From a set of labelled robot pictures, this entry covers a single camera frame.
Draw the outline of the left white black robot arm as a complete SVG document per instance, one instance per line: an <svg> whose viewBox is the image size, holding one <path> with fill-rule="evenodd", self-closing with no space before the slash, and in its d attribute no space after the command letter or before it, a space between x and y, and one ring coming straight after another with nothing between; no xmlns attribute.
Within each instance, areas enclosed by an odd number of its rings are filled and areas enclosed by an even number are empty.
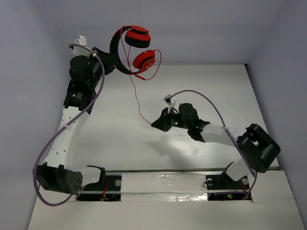
<svg viewBox="0 0 307 230"><path fill-rule="evenodd" d="M91 114L105 75L111 73L118 62L116 54L94 47L79 46L86 54L77 54L70 60L69 82L63 103L59 130L48 142L49 153L42 164L35 162L33 180L49 191L75 195L81 189L84 174L72 169L72 157L81 130Z"/></svg>

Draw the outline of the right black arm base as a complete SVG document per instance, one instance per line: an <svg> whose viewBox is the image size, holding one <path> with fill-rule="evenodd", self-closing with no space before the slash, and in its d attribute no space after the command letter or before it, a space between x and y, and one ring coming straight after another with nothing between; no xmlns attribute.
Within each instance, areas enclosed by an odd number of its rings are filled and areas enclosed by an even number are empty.
<svg viewBox="0 0 307 230"><path fill-rule="evenodd" d="M221 174L209 174L205 177L202 187L207 189L209 201L252 200L247 176L233 181Z"/></svg>

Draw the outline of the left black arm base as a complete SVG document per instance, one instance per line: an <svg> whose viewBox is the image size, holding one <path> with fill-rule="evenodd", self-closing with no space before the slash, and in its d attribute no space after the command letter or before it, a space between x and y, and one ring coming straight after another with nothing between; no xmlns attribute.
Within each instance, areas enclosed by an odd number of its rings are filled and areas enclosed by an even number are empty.
<svg viewBox="0 0 307 230"><path fill-rule="evenodd" d="M107 175L103 183L92 183L85 186L76 200L78 201L121 201L121 175Z"/></svg>

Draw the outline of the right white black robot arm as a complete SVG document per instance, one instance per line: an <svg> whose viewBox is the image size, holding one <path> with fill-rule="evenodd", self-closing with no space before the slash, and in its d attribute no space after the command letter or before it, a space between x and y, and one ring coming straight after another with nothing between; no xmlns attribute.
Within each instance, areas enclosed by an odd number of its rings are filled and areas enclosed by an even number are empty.
<svg viewBox="0 0 307 230"><path fill-rule="evenodd" d="M190 103L182 103L177 110L164 108L151 126L164 132L172 127L186 129L195 141L236 148L240 160L227 165L222 173L221 181L226 188L233 188L246 175L265 173L281 152L277 142L258 124L244 129L215 125L200 119Z"/></svg>

